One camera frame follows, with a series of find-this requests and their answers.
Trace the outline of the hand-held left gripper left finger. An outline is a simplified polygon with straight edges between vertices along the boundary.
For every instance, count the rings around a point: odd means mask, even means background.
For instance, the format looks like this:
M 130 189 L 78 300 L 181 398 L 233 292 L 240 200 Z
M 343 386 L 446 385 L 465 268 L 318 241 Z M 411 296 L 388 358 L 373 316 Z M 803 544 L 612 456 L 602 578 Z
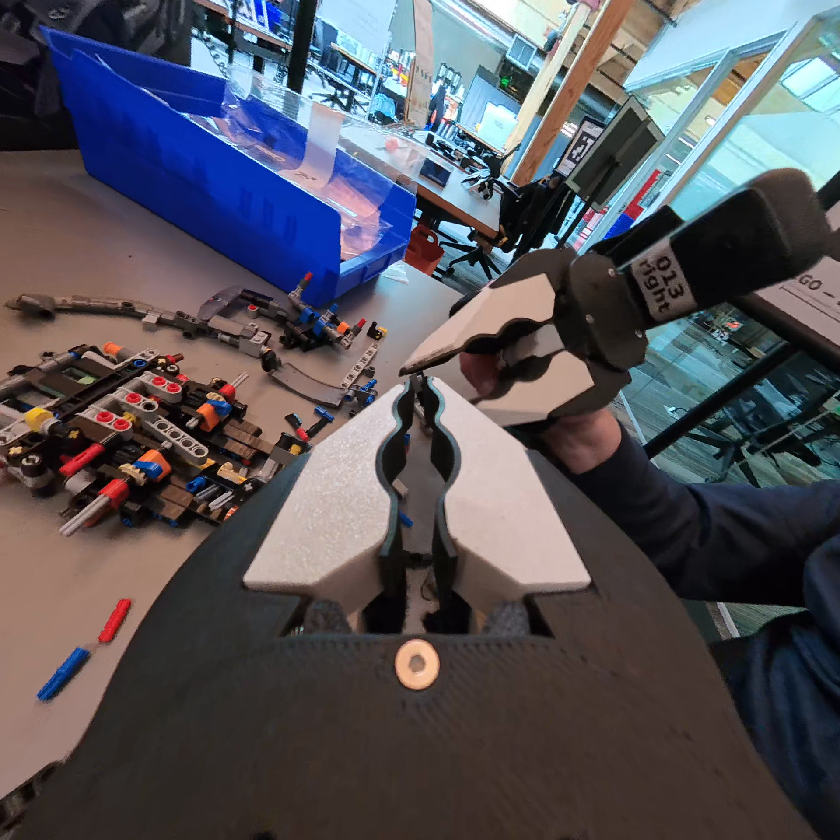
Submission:
M 370 633 L 403 630 L 406 562 L 394 481 L 406 467 L 413 406 L 405 381 L 308 454 L 245 588 L 334 602 L 361 614 Z

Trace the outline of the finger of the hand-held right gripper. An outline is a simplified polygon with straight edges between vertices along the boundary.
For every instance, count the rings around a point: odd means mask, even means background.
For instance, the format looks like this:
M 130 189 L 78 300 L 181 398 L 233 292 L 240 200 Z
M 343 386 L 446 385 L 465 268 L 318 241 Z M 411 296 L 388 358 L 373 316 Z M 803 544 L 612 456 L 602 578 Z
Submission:
M 500 352 L 497 389 L 474 405 L 501 427 L 535 424 L 593 386 L 587 363 L 565 348 L 554 325 L 546 324 Z
M 400 376 L 428 371 L 464 352 L 495 355 L 553 322 L 557 290 L 544 273 L 487 286 L 423 341 Z

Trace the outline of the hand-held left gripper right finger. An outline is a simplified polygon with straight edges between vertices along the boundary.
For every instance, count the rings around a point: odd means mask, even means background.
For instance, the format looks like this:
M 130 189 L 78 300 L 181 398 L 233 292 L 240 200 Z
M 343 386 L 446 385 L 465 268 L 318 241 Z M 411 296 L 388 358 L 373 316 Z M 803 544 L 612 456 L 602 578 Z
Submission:
M 423 378 L 430 460 L 444 487 L 435 506 L 434 627 L 469 627 L 532 595 L 582 592 L 592 577 L 528 450 L 438 377 Z

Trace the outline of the person's right forearm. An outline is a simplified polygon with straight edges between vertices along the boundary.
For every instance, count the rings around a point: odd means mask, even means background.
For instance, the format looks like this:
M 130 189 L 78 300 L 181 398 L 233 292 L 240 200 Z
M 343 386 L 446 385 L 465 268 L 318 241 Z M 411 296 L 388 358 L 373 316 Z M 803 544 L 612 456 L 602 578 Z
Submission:
M 839 484 L 684 485 L 621 430 L 575 485 L 634 541 L 677 595 L 838 615 Z

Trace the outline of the dark grey curved lego panel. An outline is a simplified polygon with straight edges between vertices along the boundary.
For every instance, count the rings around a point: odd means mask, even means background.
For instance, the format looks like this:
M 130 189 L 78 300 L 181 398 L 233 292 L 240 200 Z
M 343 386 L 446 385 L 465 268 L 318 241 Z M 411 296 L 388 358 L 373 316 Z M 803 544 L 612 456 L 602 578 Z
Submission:
M 316 380 L 290 363 L 279 364 L 269 373 L 269 377 L 290 392 L 324 407 L 339 407 L 350 395 L 349 387 L 342 388 Z

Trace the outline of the multicoloured lego chassis assembly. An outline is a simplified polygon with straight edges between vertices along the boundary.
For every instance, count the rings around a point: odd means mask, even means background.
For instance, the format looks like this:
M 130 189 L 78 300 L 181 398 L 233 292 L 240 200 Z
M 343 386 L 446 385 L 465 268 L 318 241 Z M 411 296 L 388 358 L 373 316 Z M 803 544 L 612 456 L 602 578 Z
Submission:
M 246 420 L 247 374 L 203 383 L 182 358 L 82 344 L 2 378 L 2 472 L 35 497 L 67 494 L 62 535 L 111 515 L 222 524 L 311 449 L 306 431 L 270 441 Z

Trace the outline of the blue lego pin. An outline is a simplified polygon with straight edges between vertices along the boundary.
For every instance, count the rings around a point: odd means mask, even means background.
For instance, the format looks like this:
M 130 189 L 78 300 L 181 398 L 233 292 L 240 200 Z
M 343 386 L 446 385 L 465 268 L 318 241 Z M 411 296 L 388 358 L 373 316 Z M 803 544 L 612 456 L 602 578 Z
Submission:
M 79 670 L 88 662 L 91 650 L 87 647 L 76 647 L 58 666 L 54 674 L 38 690 L 36 695 L 40 702 L 55 699 L 60 692 L 74 679 Z

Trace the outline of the person's right hand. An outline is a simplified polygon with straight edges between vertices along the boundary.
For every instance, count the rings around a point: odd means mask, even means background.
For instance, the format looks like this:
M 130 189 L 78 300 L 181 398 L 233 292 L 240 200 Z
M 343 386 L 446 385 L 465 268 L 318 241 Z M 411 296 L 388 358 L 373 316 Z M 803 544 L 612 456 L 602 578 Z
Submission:
M 500 355 L 463 352 L 458 360 L 461 372 L 478 396 L 493 396 L 502 369 Z M 548 451 L 574 475 L 605 463 L 618 450 L 622 439 L 622 426 L 606 408 L 562 417 L 541 433 Z

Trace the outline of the red basket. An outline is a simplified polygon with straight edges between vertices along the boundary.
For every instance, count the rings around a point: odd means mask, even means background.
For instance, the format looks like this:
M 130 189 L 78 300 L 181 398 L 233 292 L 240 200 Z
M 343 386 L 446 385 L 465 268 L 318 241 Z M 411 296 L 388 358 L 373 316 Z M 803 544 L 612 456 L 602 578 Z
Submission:
M 402 261 L 432 276 L 443 256 L 444 249 L 439 243 L 438 233 L 430 227 L 417 224 L 410 235 Z

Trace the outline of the black office chair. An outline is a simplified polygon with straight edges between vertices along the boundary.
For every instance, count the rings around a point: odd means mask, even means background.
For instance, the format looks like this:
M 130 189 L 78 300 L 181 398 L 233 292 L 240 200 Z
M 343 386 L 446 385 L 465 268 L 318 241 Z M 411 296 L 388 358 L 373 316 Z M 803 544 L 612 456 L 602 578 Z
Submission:
M 443 271 L 444 276 L 455 272 L 455 265 L 466 262 L 469 266 L 480 264 L 488 280 L 503 272 L 491 257 L 494 249 L 512 254 L 511 261 L 541 245 L 550 232 L 561 205 L 570 190 L 567 178 L 557 172 L 531 182 L 517 190 L 508 189 L 500 201 L 499 228 L 492 236 L 477 230 L 469 233 L 474 246 L 454 245 L 463 255 L 452 259 Z

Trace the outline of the black monitor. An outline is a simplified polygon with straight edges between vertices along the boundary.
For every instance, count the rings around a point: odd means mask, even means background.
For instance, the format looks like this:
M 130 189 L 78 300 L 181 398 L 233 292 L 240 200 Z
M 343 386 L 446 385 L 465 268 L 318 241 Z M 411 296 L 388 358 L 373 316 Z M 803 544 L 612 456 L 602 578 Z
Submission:
M 587 207 L 600 212 L 664 138 L 643 104 L 631 95 L 569 174 L 566 185 Z

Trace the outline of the black white marker tag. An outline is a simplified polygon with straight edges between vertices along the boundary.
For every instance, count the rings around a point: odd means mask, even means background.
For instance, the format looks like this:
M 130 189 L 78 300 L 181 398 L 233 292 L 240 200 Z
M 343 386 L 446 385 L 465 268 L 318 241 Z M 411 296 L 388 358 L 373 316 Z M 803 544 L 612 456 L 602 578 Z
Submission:
M 589 153 L 594 143 L 603 133 L 604 128 L 605 126 L 602 122 L 584 116 L 554 170 L 562 177 L 570 175 Z

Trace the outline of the empty clear plastic bags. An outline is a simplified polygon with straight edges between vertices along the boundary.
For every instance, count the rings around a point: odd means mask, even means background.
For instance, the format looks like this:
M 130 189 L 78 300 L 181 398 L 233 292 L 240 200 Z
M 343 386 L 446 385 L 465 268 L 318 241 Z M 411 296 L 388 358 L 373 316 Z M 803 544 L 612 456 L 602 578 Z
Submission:
M 416 141 L 239 66 L 224 81 L 219 110 L 186 117 L 337 211 L 342 261 L 387 235 L 409 239 L 425 160 Z

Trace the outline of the blue plastic bin with label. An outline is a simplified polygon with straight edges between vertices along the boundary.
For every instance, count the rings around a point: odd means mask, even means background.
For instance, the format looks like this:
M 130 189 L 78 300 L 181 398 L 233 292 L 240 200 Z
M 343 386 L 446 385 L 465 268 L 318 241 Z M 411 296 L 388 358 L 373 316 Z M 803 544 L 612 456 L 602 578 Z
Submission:
M 217 116 L 224 79 L 45 30 L 87 173 L 313 307 L 374 279 L 408 240 L 340 258 L 340 216 L 186 117 Z

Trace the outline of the black pole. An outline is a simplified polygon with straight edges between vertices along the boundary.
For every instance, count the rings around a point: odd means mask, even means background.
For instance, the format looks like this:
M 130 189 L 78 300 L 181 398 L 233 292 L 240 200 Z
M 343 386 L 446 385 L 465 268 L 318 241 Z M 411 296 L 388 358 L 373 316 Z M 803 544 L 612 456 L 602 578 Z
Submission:
M 293 38 L 287 63 L 287 88 L 301 94 L 307 73 L 308 56 L 312 42 L 318 1 L 298 1 Z

